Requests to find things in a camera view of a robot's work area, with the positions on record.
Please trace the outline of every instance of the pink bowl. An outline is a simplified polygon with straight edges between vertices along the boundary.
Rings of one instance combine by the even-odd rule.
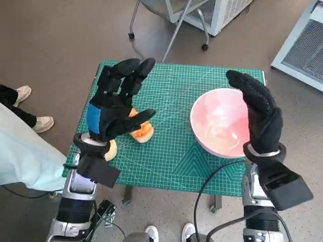
[[[241,91],[222,88],[204,93],[195,101],[190,119],[198,142],[207,152],[223,158],[244,156],[249,129]]]

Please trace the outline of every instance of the white sneaker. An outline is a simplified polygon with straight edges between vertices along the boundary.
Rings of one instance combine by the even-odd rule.
[[[29,86],[22,86],[22,87],[16,89],[16,91],[18,92],[18,97],[17,97],[17,101],[13,105],[14,107],[18,107],[18,104],[20,102],[22,102],[27,97],[29,97],[29,95],[31,93],[31,88]]]
[[[194,233],[195,233],[194,225],[191,223],[185,224],[182,232],[182,242],[186,242],[186,239],[188,239]]]
[[[149,234],[149,236],[153,239],[153,242],[158,242],[158,230],[155,226],[149,226],[145,229],[145,232]]]
[[[53,117],[37,117],[36,125],[32,129],[39,134],[49,130],[53,125]]]

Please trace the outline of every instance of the food item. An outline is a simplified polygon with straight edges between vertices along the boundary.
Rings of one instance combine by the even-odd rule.
[[[137,114],[137,110],[132,108],[129,117],[135,116]],[[138,142],[138,143],[146,143],[153,134],[153,127],[150,122],[146,121],[141,124],[141,129],[135,130],[131,132],[130,135]]]
[[[104,155],[106,161],[112,160],[117,155],[117,143],[115,140],[110,140],[110,149]]]

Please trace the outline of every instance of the black glove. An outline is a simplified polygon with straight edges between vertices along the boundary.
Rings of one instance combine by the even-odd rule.
[[[230,86],[240,89],[248,106],[250,143],[259,154],[278,151],[283,118],[270,90],[248,74],[227,71]]]

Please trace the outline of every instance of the gray floor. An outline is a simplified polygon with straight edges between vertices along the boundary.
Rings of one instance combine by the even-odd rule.
[[[295,25],[307,1],[257,0],[250,12],[229,24],[203,53],[204,36],[184,24],[167,62],[260,68],[283,110],[282,141],[288,148],[287,165],[303,175],[314,200],[283,217],[294,241],[323,241],[323,94],[283,74],[270,64]],[[33,93],[21,107],[36,115],[52,115],[56,125],[43,138],[67,154],[98,63],[102,59],[138,56],[128,40],[135,1],[0,1],[0,83],[28,84]],[[135,48],[146,57],[161,60],[174,26],[142,6],[134,25]],[[36,194],[21,186],[20,192]],[[136,188],[133,205],[121,205],[123,186],[100,188],[118,206],[115,222],[126,233],[154,224],[160,241],[179,241],[182,226],[193,219],[196,194]],[[0,190],[0,234],[3,241],[42,241],[57,201],[25,200]],[[198,223],[202,232],[242,214],[239,198],[224,198],[216,215],[208,212],[210,196],[202,196]],[[242,241],[243,223],[214,236],[216,241]],[[116,229],[101,226],[96,241],[121,241]]]

